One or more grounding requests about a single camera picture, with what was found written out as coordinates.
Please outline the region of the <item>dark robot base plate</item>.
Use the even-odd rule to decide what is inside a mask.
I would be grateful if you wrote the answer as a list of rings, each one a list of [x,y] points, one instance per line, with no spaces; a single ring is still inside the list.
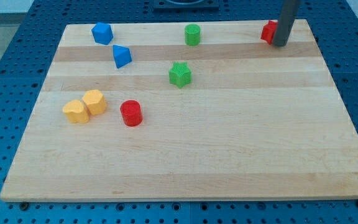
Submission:
[[[152,0],[155,11],[218,9],[219,0]]]

